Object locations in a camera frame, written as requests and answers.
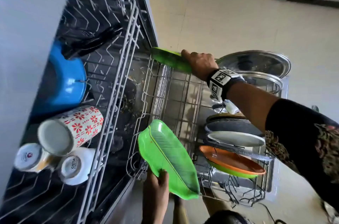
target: orange plate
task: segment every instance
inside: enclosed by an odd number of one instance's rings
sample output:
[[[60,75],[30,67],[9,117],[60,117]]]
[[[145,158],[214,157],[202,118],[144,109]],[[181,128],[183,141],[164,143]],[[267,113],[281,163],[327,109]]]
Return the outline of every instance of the orange plate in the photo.
[[[201,145],[199,149],[207,159],[224,168],[253,175],[263,175],[266,172],[258,163],[236,153],[208,145]]]

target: floor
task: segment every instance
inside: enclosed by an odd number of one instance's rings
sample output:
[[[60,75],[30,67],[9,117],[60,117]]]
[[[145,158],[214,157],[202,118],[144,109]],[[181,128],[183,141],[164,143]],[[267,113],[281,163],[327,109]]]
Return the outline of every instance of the floor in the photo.
[[[279,0],[150,0],[159,46],[211,53],[268,50],[292,62],[288,98],[339,121],[339,10]],[[303,177],[281,164],[277,195],[264,201],[275,219],[327,223],[320,200]],[[191,224],[208,213],[201,199],[186,202]],[[172,209],[164,223],[172,222]],[[237,206],[255,223],[273,223],[262,205]]]

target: black and white wristband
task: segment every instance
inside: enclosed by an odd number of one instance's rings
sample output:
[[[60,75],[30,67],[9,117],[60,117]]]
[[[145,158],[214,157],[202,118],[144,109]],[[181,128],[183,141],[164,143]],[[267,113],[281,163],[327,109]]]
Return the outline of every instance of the black and white wristband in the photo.
[[[217,69],[210,73],[207,78],[207,85],[212,95],[218,100],[223,101],[226,98],[228,90],[232,85],[238,82],[246,82],[244,78],[228,69]]]

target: hand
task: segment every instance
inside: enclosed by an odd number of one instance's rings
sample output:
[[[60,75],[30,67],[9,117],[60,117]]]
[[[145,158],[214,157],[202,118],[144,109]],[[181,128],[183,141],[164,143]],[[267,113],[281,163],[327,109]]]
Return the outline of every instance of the hand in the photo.
[[[142,224],[161,224],[168,205],[168,173],[161,171],[159,178],[148,168],[143,187]]]
[[[181,51],[181,55],[188,60],[192,67],[192,73],[203,81],[207,81],[208,75],[218,69],[218,65],[211,54],[198,54],[197,52]]]

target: green plate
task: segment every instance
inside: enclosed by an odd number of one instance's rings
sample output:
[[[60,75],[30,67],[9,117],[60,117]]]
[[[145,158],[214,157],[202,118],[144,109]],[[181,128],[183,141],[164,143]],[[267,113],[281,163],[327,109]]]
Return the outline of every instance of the green plate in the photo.
[[[241,172],[233,171],[233,170],[227,169],[227,168],[225,168],[225,167],[223,167],[223,166],[220,166],[220,165],[218,165],[218,164],[216,164],[216,163],[214,163],[214,162],[211,162],[211,161],[208,160],[208,159],[206,159],[206,160],[207,160],[207,162],[208,162],[211,166],[213,166],[214,168],[216,168],[216,169],[218,169],[218,170],[220,170],[220,171],[222,171],[222,172],[226,172],[226,173],[228,173],[228,174],[231,174],[231,175],[233,175],[233,176],[237,176],[237,177],[240,177],[240,178],[247,178],[247,179],[252,179],[252,178],[255,178],[255,177],[258,176],[258,175],[244,174],[244,173],[241,173]]]
[[[153,120],[138,136],[139,151],[158,177],[164,169],[169,175],[169,191],[182,199],[198,198],[197,171],[184,146],[165,123]]]
[[[185,73],[192,73],[192,68],[189,62],[181,56],[181,53],[161,49],[159,47],[152,47],[150,51],[153,59],[157,60],[159,63],[166,64],[173,69],[180,70]]]

